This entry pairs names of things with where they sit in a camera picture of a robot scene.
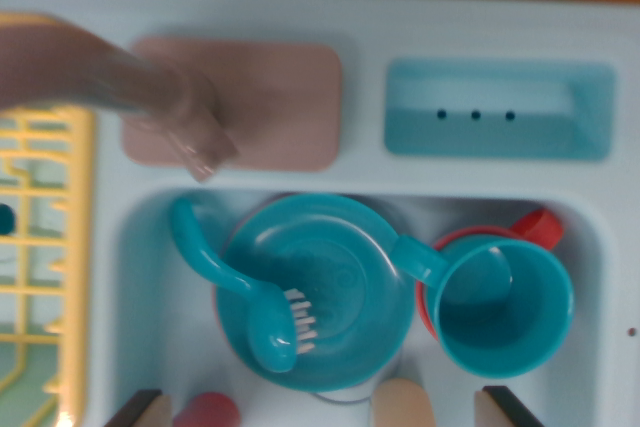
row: red cup handle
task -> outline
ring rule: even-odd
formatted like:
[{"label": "red cup handle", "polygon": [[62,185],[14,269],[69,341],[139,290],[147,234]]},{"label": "red cup handle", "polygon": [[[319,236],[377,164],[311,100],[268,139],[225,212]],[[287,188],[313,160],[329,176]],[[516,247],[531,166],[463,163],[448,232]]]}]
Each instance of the red cup handle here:
[{"label": "red cup handle", "polygon": [[560,220],[553,212],[544,208],[525,215],[509,230],[547,250],[553,249],[564,235],[564,227]]}]

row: teal cup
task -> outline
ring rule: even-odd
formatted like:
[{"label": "teal cup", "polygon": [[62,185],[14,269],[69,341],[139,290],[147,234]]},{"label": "teal cup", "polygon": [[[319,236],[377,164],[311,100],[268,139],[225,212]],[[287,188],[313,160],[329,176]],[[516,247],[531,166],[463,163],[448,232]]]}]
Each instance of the teal cup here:
[{"label": "teal cup", "polygon": [[536,244],[469,235],[438,252],[401,236],[389,257],[426,284],[440,344],[473,374],[528,372],[548,360],[569,332],[571,280],[562,263]]}]

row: sink basin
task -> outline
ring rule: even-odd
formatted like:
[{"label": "sink basin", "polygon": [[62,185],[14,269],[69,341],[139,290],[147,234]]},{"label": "sink basin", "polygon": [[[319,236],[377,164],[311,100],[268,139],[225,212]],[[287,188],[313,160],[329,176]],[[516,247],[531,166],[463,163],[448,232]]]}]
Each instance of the sink basin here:
[{"label": "sink basin", "polygon": [[[337,425],[365,425],[366,403],[336,409],[310,394],[283,389],[245,367],[227,345],[212,307],[211,284],[198,277],[172,244],[167,212],[178,195],[189,192],[210,211],[203,223],[210,244],[220,248],[236,223],[279,195],[270,191],[168,190],[141,199],[120,231],[114,332],[115,402],[124,403],[141,387],[158,387],[172,396],[176,409],[202,391],[235,399],[243,425],[296,426],[300,420],[278,405],[304,405],[305,415],[331,417]],[[458,228],[492,223],[508,226],[535,208],[523,201],[451,199],[425,196],[357,196],[381,213],[398,232],[433,241]],[[504,381],[546,425],[588,425],[593,411],[597,318],[602,255],[589,225],[571,210],[559,208],[567,223],[557,255],[576,288],[576,320],[561,349],[535,371]],[[473,393],[495,379],[481,379],[457,367],[430,337],[416,315],[405,342],[399,375],[422,384],[439,425],[472,425]],[[581,387],[575,387],[575,379]],[[456,403],[448,398],[455,392]]]}]

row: teal bowl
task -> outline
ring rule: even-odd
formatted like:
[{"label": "teal bowl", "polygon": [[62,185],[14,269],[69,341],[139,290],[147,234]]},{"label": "teal bowl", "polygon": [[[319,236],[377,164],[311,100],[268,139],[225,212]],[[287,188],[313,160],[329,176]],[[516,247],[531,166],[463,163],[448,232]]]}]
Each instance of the teal bowl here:
[{"label": "teal bowl", "polygon": [[236,230],[223,258],[250,277],[302,291],[318,337],[293,370],[266,371],[249,348],[246,302],[217,289],[231,348],[256,374],[291,389],[327,392],[364,382],[398,351],[413,317],[415,281],[388,257],[397,238],[380,215],[346,197],[302,194],[267,205]]}]

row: pink pad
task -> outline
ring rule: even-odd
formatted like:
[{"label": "pink pad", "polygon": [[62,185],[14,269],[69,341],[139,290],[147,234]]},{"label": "pink pad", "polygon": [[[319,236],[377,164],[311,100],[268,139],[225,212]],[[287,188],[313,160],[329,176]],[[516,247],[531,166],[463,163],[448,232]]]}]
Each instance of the pink pad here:
[{"label": "pink pad", "polygon": [[[239,152],[229,167],[316,171],[337,157],[341,65],[331,48],[150,37],[133,51],[187,65],[213,83],[216,117]],[[137,163],[181,165],[157,133],[123,123],[122,145]]]}]

